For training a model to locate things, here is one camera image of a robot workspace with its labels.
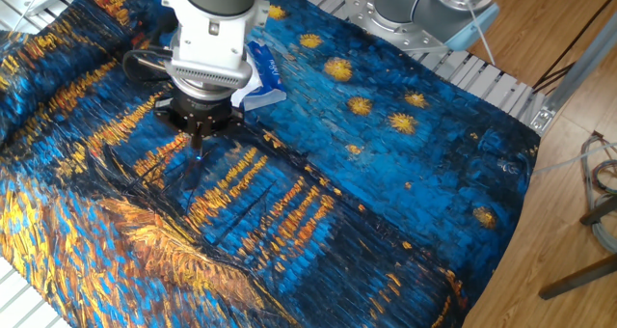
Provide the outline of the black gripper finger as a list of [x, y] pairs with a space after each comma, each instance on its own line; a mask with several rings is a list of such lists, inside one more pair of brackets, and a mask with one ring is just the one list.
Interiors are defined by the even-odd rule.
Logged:
[[241, 109], [211, 109], [200, 114], [200, 142], [230, 133], [244, 125]]
[[178, 100], [157, 100], [153, 112], [156, 118], [175, 131], [190, 136], [193, 150], [201, 148], [201, 123], [193, 114], [184, 110]]

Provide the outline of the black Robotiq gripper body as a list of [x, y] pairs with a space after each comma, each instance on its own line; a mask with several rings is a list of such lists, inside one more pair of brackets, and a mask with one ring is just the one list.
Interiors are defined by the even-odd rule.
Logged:
[[180, 106], [193, 114], [196, 120], [200, 121], [200, 114], [211, 109], [232, 109], [230, 98], [223, 98], [217, 101], [200, 100], [184, 93], [174, 95], [173, 100], [178, 100]]

